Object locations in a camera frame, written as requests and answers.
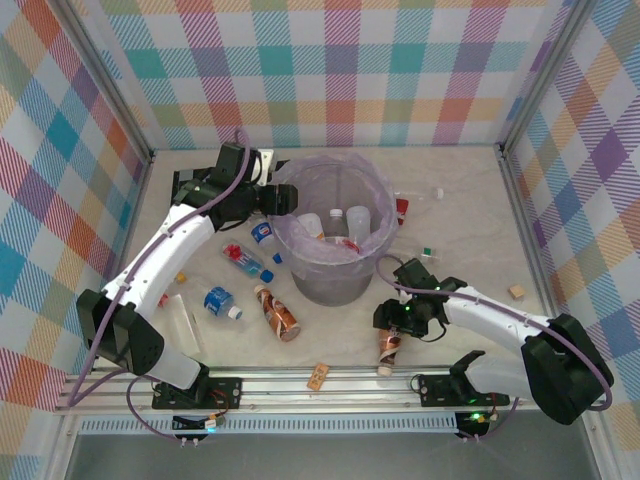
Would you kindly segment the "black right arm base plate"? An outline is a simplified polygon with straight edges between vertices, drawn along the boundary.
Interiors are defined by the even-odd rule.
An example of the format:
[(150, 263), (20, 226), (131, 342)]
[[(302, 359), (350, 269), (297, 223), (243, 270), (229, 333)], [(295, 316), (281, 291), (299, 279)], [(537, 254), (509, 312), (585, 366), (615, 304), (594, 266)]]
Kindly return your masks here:
[(418, 374), (416, 380), (422, 407), (502, 407), (511, 403), (508, 395), (479, 393), (468, 381), (450, 374)]

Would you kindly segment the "black controller board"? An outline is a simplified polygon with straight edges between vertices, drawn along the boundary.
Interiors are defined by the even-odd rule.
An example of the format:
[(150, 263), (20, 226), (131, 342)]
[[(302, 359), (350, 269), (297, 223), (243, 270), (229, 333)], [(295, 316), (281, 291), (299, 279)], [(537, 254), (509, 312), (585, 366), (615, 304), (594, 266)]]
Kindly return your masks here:
[(172, 417), (171, 428), (174, 431), (202, 431), (215, 433), (225, 424), (225, 417), (221, 414), (208, 417), (178, 416)]
[(475, 438), (486, 435), (491, 428), (490, 411), (467, 411), (455, 413), (458, 432), (460, 438)]

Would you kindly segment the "Pepsi label plastic bottle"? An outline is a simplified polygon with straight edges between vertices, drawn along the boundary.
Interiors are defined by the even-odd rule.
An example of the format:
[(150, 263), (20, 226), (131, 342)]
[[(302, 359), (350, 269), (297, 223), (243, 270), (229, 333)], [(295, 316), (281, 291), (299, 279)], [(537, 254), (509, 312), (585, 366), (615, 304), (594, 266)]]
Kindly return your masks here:
[(273, 250), (276, 248), (275, 236), (267, 219), (255, 220), (250, 226), (250, 235), (261, 249)]

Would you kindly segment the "brown coffee bottle white cap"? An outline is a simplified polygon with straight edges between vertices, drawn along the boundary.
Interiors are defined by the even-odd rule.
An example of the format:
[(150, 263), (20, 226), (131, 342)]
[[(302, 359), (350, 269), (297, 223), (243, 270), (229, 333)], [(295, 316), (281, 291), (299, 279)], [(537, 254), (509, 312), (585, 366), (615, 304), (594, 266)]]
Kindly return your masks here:
[(397, 353), (402, 343), (402, 333), (395, 328), (378, 331), (378, 367), (377, 374), (389, 377), (393, 373)]

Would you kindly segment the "black grey chessboard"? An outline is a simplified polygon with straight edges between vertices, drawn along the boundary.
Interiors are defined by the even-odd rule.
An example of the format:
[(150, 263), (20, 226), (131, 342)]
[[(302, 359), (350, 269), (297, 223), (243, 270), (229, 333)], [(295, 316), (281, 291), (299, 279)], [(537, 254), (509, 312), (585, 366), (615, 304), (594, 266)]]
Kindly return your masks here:
[(220, 166), (180, 170), (173, 174), (172, 219), (182, 224), (193, 218), (211, 220), (215, 229), (241, 222), (256, 213), (284, 216), (298, 207), (298, 189), (290, 184), (261, 185), (254, 176), (268, 172), (266, 162), (251, 156)]

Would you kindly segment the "clear bottle with blue liquid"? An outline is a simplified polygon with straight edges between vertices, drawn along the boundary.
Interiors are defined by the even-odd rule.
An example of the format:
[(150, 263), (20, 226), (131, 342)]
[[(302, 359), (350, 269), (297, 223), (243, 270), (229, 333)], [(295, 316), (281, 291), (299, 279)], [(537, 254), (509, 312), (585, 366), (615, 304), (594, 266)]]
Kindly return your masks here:
[(237, 269), (252, 279), (270, 283), (274, 274), (268, 270), (257, 254), (237, 241), (229, 241), (222, 247), (222, 255)]

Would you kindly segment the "slim clear bottle white cap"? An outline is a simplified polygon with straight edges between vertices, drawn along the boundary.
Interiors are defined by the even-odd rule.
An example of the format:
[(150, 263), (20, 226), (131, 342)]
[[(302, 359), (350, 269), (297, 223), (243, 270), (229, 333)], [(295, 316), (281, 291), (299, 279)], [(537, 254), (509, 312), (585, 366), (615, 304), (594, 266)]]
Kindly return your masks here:
[(401, 189), (395, 192), (397, 198), (406, 199), (409, 202), (441, 201), (444, 198), (444, 189), (431, 187), (427, 189)]

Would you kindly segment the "aluminium front rail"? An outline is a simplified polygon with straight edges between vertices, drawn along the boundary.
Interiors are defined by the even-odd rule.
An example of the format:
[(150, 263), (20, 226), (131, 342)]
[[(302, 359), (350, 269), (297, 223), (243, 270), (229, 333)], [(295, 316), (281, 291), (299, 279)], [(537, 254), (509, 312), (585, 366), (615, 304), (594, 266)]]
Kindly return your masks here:
[[(212, 370), (210, 376), (241, 380), (238, 413), (414, 413), (424, 409), (417, 393), (418, 376), (443, 375), (446, 370), (400, 367), (391, 377), (383, 378), (373, 367), (332, 367), (318, 391), (307, 387), (311, 373), (310, 367), (219, 368)], [(138, 412), (151, 412), (151, 382), (139, 380), (131, 385), (133, 380), (131, 374), (118, 375), (70, 407), (68, 400), (76, 381), (71, 376), (63, 384), (54, 412), (126, 413), (127, 390), (131, 391), (131, 403)]]

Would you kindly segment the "wide clear plastic bottle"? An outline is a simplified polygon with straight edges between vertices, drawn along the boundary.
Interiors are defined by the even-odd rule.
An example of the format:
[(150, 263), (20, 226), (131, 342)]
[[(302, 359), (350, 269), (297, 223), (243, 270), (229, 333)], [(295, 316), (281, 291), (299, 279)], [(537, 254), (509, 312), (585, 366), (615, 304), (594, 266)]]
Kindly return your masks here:
[(371, 213), (366, 206), (350, 207), (346, 212), (350, 240), (362, 245), (371, 235)]

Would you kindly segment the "small bottle blue white label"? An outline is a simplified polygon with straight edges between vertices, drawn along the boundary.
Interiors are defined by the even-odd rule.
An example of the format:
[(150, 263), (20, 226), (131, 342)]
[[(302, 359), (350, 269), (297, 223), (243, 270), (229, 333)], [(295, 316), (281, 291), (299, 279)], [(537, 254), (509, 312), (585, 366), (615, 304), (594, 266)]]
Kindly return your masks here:
[(236, 305), (233, 295), (222, 287), (214, 287), (204, 297), (204, 308), (217, 317), (238, 320), (242, 310)]

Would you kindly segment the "aluminium frame post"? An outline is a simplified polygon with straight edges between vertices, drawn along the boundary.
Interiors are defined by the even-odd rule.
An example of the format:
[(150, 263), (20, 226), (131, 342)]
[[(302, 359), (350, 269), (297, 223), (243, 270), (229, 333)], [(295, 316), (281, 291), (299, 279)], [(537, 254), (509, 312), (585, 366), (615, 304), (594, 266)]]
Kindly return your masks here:
[(98, 89), (106, 95), (107, 102), (114, 110), (114, 116), (132, 140), (136, 151), (147, 164), (151, 164), (154, 151), (117, 87), (99, 50), (84, 27), (81, 17), (76, 13), (71, 0), (49, 0), (49, 3), (51, 8), (56, 11), (61, 24), (70, 34), (72, 43), (78, 49)]
[(518, 92), (496, 147), (508, 158), (532, 120), (598, 0), (561, 0)]

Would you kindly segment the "clear bottle orange label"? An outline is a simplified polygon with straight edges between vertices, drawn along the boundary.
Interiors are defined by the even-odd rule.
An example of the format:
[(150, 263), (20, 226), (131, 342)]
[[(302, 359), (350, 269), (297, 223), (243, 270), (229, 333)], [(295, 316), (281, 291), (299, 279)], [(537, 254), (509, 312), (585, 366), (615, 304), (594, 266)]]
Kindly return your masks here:
[(305, 213), (298, 216), (297, 219), (310, 236), (320, 240), (324, 239), (322, 222), (316, 213)]

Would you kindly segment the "brown coffee bottle without cap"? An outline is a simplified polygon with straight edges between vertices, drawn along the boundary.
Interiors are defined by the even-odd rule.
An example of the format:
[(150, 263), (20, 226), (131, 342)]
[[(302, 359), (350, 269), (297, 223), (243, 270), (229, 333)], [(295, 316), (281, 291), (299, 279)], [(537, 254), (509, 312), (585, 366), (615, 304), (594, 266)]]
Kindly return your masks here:
[(264, 285), (257, 285), (254, 293), (260, 303), (266, 322), (282, 342), (294, 340), (301, 327), (289, 309)]

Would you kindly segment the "wooden domino tile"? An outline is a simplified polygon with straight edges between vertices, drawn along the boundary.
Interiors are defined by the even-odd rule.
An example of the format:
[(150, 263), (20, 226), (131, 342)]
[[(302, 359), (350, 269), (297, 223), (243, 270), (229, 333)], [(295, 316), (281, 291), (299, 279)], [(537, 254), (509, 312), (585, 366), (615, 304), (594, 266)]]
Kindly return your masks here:
[(312, 391), (319, 391), (324, 384), (330, 367), (324, 363), (318, 363), (312, 371), (307, 382), (307, 388)]

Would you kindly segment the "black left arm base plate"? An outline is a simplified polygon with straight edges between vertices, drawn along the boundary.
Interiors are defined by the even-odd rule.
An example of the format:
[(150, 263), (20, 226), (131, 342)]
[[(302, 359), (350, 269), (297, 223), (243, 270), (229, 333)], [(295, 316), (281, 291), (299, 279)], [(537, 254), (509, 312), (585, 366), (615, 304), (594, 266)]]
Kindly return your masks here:
[(189, 389), (161, 382), (153, 391), (151, 406), (155, 410), (235, 410), (240, 406), (242, 379), (201, 377)]

